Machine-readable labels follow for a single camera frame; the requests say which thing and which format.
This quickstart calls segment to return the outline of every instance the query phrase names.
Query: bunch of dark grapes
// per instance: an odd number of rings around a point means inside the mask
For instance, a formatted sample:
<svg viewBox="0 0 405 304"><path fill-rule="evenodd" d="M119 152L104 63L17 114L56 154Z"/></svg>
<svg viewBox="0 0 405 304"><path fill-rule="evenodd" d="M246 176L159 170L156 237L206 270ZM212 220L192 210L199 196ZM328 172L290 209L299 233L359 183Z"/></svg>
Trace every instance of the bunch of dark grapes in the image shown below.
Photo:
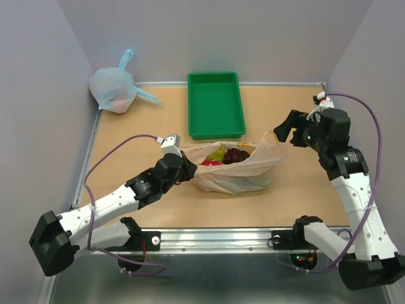
<svg viewBox="0 0 405 304"><path fill-rule="evenodd" d="M228 149L223 158L223 163L229 165L231 163L240 163L249 158L249 153L237 148Z"/></svg>

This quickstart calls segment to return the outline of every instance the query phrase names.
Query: green plastic bin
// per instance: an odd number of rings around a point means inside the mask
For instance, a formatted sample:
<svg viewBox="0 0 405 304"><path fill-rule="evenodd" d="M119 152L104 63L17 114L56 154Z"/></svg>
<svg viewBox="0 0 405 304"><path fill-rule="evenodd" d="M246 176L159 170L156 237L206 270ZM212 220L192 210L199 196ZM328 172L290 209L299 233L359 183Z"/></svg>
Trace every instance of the green plastic bin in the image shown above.
<svg viewBox="0 0 405 304"><path fill-rule="evenodd" d="M193 139L232 139L246 133L236 73L192 73L188 88Z"/></svg>

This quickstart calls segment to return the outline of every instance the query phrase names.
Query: white wall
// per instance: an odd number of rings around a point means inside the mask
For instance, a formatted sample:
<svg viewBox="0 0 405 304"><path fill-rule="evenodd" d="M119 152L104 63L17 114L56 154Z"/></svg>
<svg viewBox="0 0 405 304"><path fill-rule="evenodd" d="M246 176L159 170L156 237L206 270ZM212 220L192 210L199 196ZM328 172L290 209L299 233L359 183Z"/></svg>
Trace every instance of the white wall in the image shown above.
<svg viewBox="0 0 405 304"><path fill-rule="evenodd" d="M377 196L384 224L405 255L405 2L375 0L333 71L329 92L363 98L376 112L383 135L382 174ZM377 135L368 112L334 98L352 120L352 143L365 154L374 178ZM405 279L402 279L402 292Z"/></svg>
<svg viewBox="0 0 405 304"><path fill-rule="evenodd" d="M67 211L96 108L92 68L56 0L0 1L0 303L35 303L29 237Z"/></svg>
<svg viewBox="0 0 405 304"><path fill-rule="evenodd" d="M326 81L372 0L58 0L92 67L126 48L135 81L231 70L242 81Z"/></svg>

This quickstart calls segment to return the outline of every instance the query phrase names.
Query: white plastic bag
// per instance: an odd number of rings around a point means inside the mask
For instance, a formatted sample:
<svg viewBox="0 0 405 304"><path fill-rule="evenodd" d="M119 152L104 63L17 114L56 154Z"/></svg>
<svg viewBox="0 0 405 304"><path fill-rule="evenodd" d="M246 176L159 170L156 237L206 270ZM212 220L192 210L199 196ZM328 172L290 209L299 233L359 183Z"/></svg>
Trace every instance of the white plastic bag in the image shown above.
<svg viewBox="0 0 405 304"><path fill-rule="evenodd" d="M205 158L221 145L226 148L252 150L250 157L240 163L219 166L202 166ZM259 191L266 189L271 182L272 169L287 159L284 144L267 131L257 144L250 142L214 142L211 144L188 144L182 146L187 158L197 164L193 181L204 191L217 191L229 194Z"/></svg>
<svg viewBox="0 0 405 304"><path fill-rule="evenodd" d="M89 79L89 89L99 104L99 109L115 113L128 110L136 96L152 103L160 104L160 100L134 85L134 77L125 71L134 52L126 50L118 68L101 68Z"/></svg>

